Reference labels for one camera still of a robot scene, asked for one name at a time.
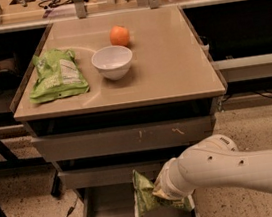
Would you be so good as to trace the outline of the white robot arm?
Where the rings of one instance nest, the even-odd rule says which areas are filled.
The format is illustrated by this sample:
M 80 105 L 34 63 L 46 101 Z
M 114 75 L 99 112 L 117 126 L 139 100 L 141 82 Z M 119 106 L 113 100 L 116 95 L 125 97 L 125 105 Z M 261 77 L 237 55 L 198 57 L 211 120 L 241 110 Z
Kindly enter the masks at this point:
M 243 152 L 223 135 L 213 135 L 163 165 L 153 195 L 183 199 L 199 188 L 231 186 L 272 193 L 272 149 Z

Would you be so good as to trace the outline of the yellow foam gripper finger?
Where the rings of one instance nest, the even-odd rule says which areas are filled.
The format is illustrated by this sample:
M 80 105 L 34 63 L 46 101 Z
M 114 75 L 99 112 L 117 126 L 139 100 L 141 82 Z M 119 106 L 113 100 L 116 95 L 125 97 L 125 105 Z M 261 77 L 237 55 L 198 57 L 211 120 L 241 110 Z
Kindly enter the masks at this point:
M 160 197 L 162 199 L 170 199 L 170 196 L 168 195 L 168 189 L 165 185 L 156 185 L 156 187 L 153 189 L 152 194 L 156 197 Z

